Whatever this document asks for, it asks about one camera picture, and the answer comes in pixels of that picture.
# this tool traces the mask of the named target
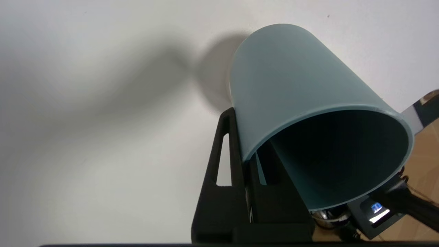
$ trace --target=black plastic bracket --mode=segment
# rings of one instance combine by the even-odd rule
[[[406,183],[402,179],[398,179],[400,181],[398,184],[393,187],[386,187],[385,184],[374,191],[371,197],[391,211],[409,214],[424,225],[439,232],[439,207],[437,204],[415,196]]]
[[[395,175],[386,184],[384,184],[381,188],[390,188],[393,186],[399,186],[405,183],[401,180],[399,175]],[[377,226],[373,226],[363,210],[361,209],[361,204],[366,200],[373,200],[374,198],[371,195],[362,196],[352,202],[347,203],[349,210],[351,211],[352,218],[355,222],[355,226],[368,238],[374,239],[376,236],[381,234],[384,230],[389,228],[391,225],[395,224],[398,220],[400,220],[404,215],[398,214],[395,211],[391,211],[387,217],[383,217],[383,221],[381,221]]]
[[[216,185],[225,134],[229,134],[232,186]],[[232,231],[236,227],[249,224],[243,177],[235,111],[230,108],[219,117],[192,222],[193,243],[231,243]]]
[[[229,134],[232,186],[217,186],[225,134]],[[314,221],[270,142],[258,155],[267,185],[259,182],[256,155],[246,164],[241,162],[234,109],[223,112],[192,222],[193,243],[312,241]]]

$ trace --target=cable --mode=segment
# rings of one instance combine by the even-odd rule
[[[414,191],[415,193],[417,193],[418,195],[424,197],[428,202],[434,204],[435,206],[439,206],[439,203],[433,201],[430,197],[428,197],[428,196],[426,196],[425,194],[419,192],[418,190],[416,190],[416,189],[413,188],[412,186],[410,186],[410,185],[407,184],[407,187],[408,187],[410,190],[413,190],[413,191]]]
[[[352,224],[347,224],[346,227],[341,228],[338,232],[338,236],[343,242],[364,242],[364,240],[361,239],[360,234],[357,232],[357,228]]]
[[[401,168],[401,170],[398,172],[398,175],[402,176],[405,170],[406,170],[406,167]]]
[[[409,176],[402,176],[401,179],[404,180],[405,183],[407,183],[409,181]]]

